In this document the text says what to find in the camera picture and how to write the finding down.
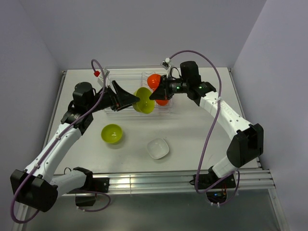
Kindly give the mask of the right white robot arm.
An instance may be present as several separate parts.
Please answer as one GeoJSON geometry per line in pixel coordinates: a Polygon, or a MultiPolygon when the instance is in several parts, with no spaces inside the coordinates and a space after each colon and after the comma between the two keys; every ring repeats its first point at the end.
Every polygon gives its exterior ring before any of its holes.
{"type": "Polygon", "coordinates": [[[194,61],[180,64],[180,77],[171,76],[170,59],[161,64],[167,74],[161,76],[158,87],[151,94],[151,100],[169,100],[174,94],[185,93],[197,106],[209,112],[214,123],[219,123],[228,134],[231,143],[226,156],[210,169],[208,182],[212,187],[220,187],[225,176],[263,154],[264,129],[260,124],[252,124],[234,111],[209,82],[201,80],[199,67],[194,61]]]}

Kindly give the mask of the aluminium mounting rail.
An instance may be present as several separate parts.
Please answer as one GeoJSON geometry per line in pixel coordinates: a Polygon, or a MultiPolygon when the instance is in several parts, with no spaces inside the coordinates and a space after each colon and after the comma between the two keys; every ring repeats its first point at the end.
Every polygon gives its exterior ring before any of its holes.
{"type": "MultiPolygon", "coordinates": [[[[194,171],[147,172],[130,174],[94,174],[94,179],[109,179],[108,193],[153,194],[195,192],[189,183],[194,171]]],[[[269,170],[241,169],[239,190],[275,189],[269,170]]]]}

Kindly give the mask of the green bowl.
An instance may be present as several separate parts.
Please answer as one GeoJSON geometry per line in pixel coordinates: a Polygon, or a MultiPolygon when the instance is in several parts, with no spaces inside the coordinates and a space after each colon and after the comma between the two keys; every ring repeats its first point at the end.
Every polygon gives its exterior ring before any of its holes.
{"type": "Polygon", "coordinates": [[[134,110],[139,113],[150,114],[155,108],[155,101],[149,99],[151,94],[152,92],[146,87],[137,89],[134,95],[138,97],[140,101],[133,104],[134,110]]]}
{"type": "Polygon", "coordinates": [[[108,144],[118,143],[123,136],[122,128],[117,124],[106,125],[101,131],[101,139],[108,144]]]}

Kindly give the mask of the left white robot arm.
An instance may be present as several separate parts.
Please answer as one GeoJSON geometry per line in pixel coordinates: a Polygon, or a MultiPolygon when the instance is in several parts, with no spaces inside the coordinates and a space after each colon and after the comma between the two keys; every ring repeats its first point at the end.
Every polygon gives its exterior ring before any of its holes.
{"type": "Polygon", "coordinates": [[[99,92],[88,82],[78,83],[55,135],[31,164],[23,171],[12,173],[13,201],[47,212],[57,198],[66,193],[92,190],[92,171],[76,167],[70,173],[55,178],[58,165],[88,129],[93,113],[105,108],[120,111],[139,101],[139,97],[122,89],[116,81],[99,92]]]}

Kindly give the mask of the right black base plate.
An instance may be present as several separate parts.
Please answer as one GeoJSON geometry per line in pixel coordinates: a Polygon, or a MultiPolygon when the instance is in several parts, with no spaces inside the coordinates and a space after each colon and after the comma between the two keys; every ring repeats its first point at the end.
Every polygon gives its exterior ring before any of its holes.
{"type": "MultiPolygon", "coordinates": [[[[209,174],[200,174],[198,181],[198,190],[205,190],[218,179],[211,179],[209,174]]],[[[206,192],[207,199],[209,202],[217,204],[224,203],[227,201],[228,189],[235,189],[237,184],[235,182],[234,175],[228,176],[223,181],[219,182],[213,188],[206,192]]]]}

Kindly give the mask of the orange bowl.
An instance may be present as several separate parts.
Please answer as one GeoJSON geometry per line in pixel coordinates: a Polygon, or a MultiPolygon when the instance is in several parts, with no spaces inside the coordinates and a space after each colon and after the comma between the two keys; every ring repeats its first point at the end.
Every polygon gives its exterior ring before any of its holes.
{"type": "Polygon", "coordinates": [[[160,106],[166,106],[169,102],[169,100],[155,100],[155,101],[160,106]]]}
{"type": "Polygon", "coordinates": [[[155,90],[159,86],[160,79],[159,74],[152,74],[147,78],[147,84],[151,89],[155,90]]]}

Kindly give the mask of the white square bowl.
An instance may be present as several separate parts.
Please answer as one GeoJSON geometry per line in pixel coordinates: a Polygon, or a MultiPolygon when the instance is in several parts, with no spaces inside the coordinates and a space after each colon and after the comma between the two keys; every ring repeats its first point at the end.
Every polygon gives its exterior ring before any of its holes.
{"type": "Polygon", "coordinates": [[[169,153],[169,146],[162,138],[157,138],[150,141],[146,148],[152,159],[161,159],[169,153]]]}

